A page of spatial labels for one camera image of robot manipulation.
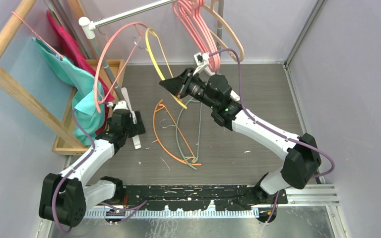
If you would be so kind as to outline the yellow plastic hanger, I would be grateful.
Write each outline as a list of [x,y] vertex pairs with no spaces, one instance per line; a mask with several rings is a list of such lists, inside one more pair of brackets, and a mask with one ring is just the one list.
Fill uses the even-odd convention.
[[157,42],[158,42],[159,48],[161,50],[161,53],[162,53],[162,56],[163,56],[163,59],[164,59],[164,62],[166,64],[166,67],[167,67],[167,69],[169,71],[169,75],[170,75],[171,78],[173,77],[173,72],[172,72],[172,70],[170,68],[169,62],[168,62],[167,57],[165,55],[165,52],[164,52],[164,49],[163,49],[163,46],[162,46],[162,43],[160,41],[159,36],[156,34],[156,32],[152,28],[147,28],[145,30],[145,34],[144,34],[145,45],[146,45],[145,49],[148,52],[148,55],[149,55],[150,60],[151,60],[151,63],[154,66],[154,68],[156,70],[156,73],[159,76],[160,80],[161,81],[165,81],[166,77],[164,76],[162,70],[160,69],[159,64],[158,64],[158,62],[157,62],[157,60],[155,58],[155,55],[153,53],[153,50],[151,48],[151,44],[150,44],[150,40],[149,40],[149,36],[150,35],[152,35],[157,40]]

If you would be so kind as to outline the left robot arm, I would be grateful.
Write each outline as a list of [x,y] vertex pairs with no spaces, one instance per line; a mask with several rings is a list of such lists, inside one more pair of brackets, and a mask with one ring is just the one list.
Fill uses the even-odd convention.
[[40,218],[73,228],[95,205],[123,202],[125,189],[121,179],[105,176],[92,186],[87,184],[127,139],[144,133],[145,128],[142,121],[134,123],[129,109],[121,107],[115,107],[108,125],[109,128],[96,136],[87,152],[74,164],[59,174],[49,173],[44,178],[38,211]]

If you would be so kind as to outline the green plastic hanger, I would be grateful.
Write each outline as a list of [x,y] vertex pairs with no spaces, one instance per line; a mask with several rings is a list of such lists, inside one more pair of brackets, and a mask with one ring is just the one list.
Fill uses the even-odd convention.
[[[160,122],[159,122],[159,124],[161,124],[162,126],[168,126],[168,125],[163,125],[162,124],[162,122],[164,121],[164,119],[162,119],[162,120],[160,120]],[[186,155],[186,156],[189,156],[190,155],[190,152],[189,152],[189,150],[187,149],[187,147],[186,147],[186,145],[185,145],[185,143],[183,142],[183,140],[181,139],[181,137],[179,137],[179,142],[180,142],[180,145],[181,145],[181,147],[182,147],[182,150],[183,150],[183,152],[184,152],[184,154]],[[178,150],[178,147],[177,147],[177,154],[175,154],[176,156],[178,156],[178,157],[180,157],[180,154],[179,154],[179,150]]]

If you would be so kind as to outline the beige plastic hanger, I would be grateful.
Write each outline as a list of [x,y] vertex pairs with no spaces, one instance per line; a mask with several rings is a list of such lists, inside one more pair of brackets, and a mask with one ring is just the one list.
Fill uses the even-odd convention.
[[214,32],[210,28],[209,35],[213,38],[214,43],[216,46],[221,46],[222,48],[228,48],[229,46],[223,41],[222,39],[222,33],[220,34],[219,31],[223,32],[223,30],[226,30],[228,34],[230,35],[231,39],[234,41],[235,45],[237,46],[238,52],[239,52],[239,60],[243,61],[245,59],[245,50],[244,47],[239,40],[236,33],[233,31],[232,27],[227,23],[227,21],[223,17],[223,11],[224,11],[224,1],[223,0],[210,0],[209,4],[204,3],[202,7],[211,14],[217,21],[217,30]]

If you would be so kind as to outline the thin pink wire hanger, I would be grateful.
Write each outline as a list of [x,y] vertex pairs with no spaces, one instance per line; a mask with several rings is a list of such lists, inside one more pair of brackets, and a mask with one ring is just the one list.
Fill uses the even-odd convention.
[[117,88],[117,89],[119,89],[121,91],[121,84],[119,84],[120,75],[121,75],[121,73],[124,72],[125,67],[126,67],[126,63],[129,62],[129,59],[131,58],[131,56],[134,53],[134,51],[137,48],[137,46],[133,47],[133,49],[130,51],[130,54],[129,54],[128,58],[126,59],[126,62],[124,63],[124,66],[121,67],[121,69],[118,72],[117,76],[114,77],[114,79],[111,81],[111,86],[109,87],[108,92],[106,94],[104,94],[104,95],[102,95],[98,91],[98,82],[99,82],[98,78],[100,76],[100,70],[101,70],[101,68],[103,66],[103,62],[105,60],[105,56],[106,56],[107,51],[109,50],[111,44],[118,37],[119,34],[121,34],[123,31],[125,31],[126,29],[128,29],[130,27],[133,27],[135,29],[136,33],[139,35],[139,38],[137,40],[138,43],[140,42],[140,40],[141,40],[145,30],[148,29],[148,26],[146,24],[142,23],[142,22],[132,22],[132,23],[128,23],[128,24],[122,26],[116,32],[114,32],[113,35],[110,38],[107,39],[107,42],[106,42],[104,48],[102,49],[101,55],[99,56],[98,63],[97,63],[97,68],[96,68],[96,73],[95,73],[94,85],[93,85],[93,90],[94,90],[94,94],[93,94],[94,106],[95,106],[95,108],[96,108],[98,113],[102,112],[102,110],[100,109],[100,105],[104,104],[106,102],[106,99],[108,98],[109,94],[114,92],[115,88]]

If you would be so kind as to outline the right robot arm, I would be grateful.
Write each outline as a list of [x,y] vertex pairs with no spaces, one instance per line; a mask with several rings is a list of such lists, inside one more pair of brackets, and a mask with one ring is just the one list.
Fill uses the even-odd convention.
[[289,187],[304,189],[321,165],[312,135],[286,132],[252,114],[232,98],[233,89],[224,75],[215,74],[203,82],[196,70],[188,67],[159,84],[179,99],[191,96],[210,107],[211,116],[219,126],[255,140],[283,160],[282,168],[267,173],[256,184],[255,196],[260,203],[269,203],[276,192]]

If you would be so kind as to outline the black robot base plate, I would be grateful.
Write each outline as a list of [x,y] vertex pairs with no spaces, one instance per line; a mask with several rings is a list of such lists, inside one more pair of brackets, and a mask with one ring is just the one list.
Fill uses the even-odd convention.
[[86,218],[108,223],[133,219],[256,218],[274,221],[278,205],[288,203],[286,192],[262,197],[250,185],[127,185],[125,196],[112,206],[97,206]]

